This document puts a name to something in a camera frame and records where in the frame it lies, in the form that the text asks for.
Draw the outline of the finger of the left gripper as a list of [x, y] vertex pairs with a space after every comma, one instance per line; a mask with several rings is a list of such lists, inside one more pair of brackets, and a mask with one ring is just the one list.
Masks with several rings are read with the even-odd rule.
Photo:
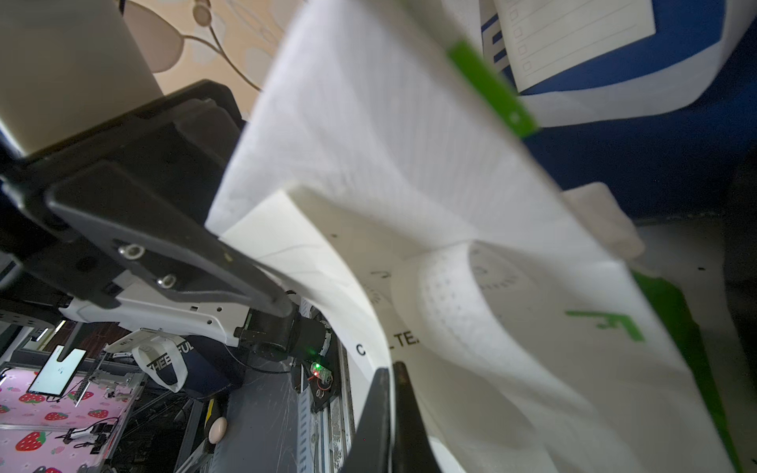
[[293, 311], [251, 259], [117, 165], [94, 165], [51, 185], [45, 204], [174, 302], [235, 303], [276, 317]]

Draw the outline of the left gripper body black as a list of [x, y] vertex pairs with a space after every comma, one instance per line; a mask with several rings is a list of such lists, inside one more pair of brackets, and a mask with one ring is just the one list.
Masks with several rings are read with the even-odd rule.
[[203, 80], [28, 159], [1, 156], [1, 253], [55, 292], [117, 307], [130, 272], [175, 302], [246, 298], [205, 228], [244, 120]]

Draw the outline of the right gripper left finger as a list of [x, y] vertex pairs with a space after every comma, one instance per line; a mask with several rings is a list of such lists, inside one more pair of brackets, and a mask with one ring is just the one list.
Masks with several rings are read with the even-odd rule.
[[343, 473], [387, 473], [390, 471], [392, 400], [390, 371], [376, 370], [363, 415], [343, 463]]

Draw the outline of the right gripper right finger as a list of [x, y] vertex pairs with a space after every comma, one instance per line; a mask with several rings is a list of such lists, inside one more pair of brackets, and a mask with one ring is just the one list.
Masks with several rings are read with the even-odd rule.
[[393, 365], [395, 385], [395, 430], [392, 471], [397, 473], [440, 473], [418, 407], [406, 364]]

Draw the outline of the green white tissue pack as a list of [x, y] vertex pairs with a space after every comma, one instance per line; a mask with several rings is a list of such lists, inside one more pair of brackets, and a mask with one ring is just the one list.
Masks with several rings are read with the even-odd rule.
[[312, 1], [290, 24], [212, 205], [219, 238], [291, 191], [363, 286], [428, 438], [466, 472], [735, 472], [682, 295], [603, 233], [397, 1]]

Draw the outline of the blue white bag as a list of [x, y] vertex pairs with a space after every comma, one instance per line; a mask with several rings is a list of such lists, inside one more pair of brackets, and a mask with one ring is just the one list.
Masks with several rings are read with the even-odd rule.
[[635, 218], [719, 209], [756, 147], [756, 5], [656, 1], [656, 31], [524, 91], [528, 149], [561, 187]]

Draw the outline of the pale yellow receipt sheet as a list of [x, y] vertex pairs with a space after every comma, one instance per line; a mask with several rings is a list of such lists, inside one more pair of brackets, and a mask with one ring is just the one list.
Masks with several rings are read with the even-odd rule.
[[293, 192], [271, 195], [226, 230], [221, 240], [320, 309], [368, 378], [392, 364], [369, 296]]

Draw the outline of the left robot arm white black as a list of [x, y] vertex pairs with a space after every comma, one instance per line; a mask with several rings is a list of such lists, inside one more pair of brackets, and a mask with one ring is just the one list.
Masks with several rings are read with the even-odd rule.
[[1, 147], [1, 318], [203, 336], [320, 362], [331, 334], [205, 227], [244, 120], [203, 80], [29, 157]]

